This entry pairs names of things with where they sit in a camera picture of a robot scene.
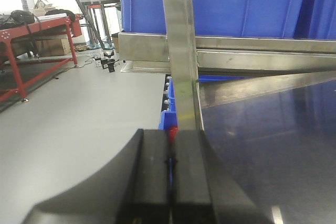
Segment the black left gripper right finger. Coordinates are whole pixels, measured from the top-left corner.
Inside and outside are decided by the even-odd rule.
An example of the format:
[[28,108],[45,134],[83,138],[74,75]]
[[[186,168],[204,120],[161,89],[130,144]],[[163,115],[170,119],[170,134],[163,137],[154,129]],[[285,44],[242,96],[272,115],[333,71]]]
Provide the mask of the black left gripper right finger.
[[227,172],[203,131],[180,130],[174,145],[174,223],[270,223]]

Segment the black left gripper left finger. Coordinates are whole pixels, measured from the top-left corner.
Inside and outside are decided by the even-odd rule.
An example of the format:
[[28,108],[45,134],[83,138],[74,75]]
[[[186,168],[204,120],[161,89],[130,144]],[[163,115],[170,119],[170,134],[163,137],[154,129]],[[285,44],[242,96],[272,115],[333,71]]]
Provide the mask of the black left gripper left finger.
[[139,129],[103,168],[36,204],[24,223],[168,223],[168,139]]

